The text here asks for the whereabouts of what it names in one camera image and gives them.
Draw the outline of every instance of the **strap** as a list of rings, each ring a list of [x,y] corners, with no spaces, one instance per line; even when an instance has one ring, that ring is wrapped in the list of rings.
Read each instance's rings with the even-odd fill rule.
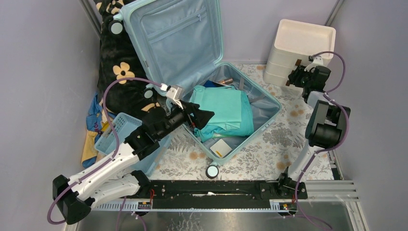
[[[241,79],[240,79],[240,86],[239,86],[238,90],[243,90],[243,84],[244,84],[244,82],[245,82],[245,79],[241,77]]]
[[[249,101],[249,103],[253,103],[253,102],[256,102],[256,101],[258,101],[258,100],[263,99],[264,97],[265,97],[265,95],[262,94],[261,96],[258,96],[258,97],[256,97],[256,98],[248,99],[248,101]]]

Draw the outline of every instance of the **white wall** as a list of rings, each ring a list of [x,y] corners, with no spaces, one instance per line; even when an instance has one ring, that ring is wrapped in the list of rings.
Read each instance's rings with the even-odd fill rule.
[[[407,230],[407,11],[407,0],[347,0],[333,24],[347,71],[331,95],[351,108],[339,159],[371,231]],[[329,67],[328,89],[339,80],[341,62],[334,58]]]
[[[60,231],[51,183],[81,170],[99,39],[78,0],[0,7],[0,230]]]
[[[323,25],[336,0],[220,0],[224,60],[266,63],[281,19]]]

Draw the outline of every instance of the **turquoise folded shirt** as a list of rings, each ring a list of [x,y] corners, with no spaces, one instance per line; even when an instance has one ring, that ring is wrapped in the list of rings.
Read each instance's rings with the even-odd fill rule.
[[[207,125],[194,129],[202,142],[211,138],[249,136],[254,132],[251,106],[245,92],[231,87],[194,87],[190,102],[200,105],[201,110],[213,111],[215,115]]]

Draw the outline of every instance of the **open suitcase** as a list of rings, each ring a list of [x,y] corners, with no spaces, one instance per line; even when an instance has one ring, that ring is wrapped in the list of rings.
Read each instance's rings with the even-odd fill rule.
[[[123,21],[147,78],[182,87],[182,100],[189,101],[194,86],[226,78],[233,78],[232,85],[247,94],[255,132],[249,137],[222,138],[232,148],[226,156],[221,158],[210,150],[220,138],[202,143],[184,126],[213,160],[207,169],[208,176],[211,168],[213,171],[214,166],[229,161],[271,125],[281,110],[281,104],[266,90],[232,64],[221,61],[223,40],[218,0],[138,0],[122,7],[114,19]]]

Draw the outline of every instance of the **light blue basket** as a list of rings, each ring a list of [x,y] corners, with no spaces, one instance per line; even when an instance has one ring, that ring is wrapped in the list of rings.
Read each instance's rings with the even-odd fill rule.
[[[119,136],[119,142],[125,141],[125,138],[137,129],[142,122],[139,119],[131,117],[125,113],[119,113],[113,120],[113,125]],[[148,155],[143,160],[130,166],[135,170],[142,170],[146,176],[151,176],[156,166],[159,164],[164,152],[167,150],[171,141],[171,135],[164,137],[160,142],[160,148]],[[112,130],[108,128],[95,144],[95,149],[103,154],[109,154],[116,148],[115,137]]]

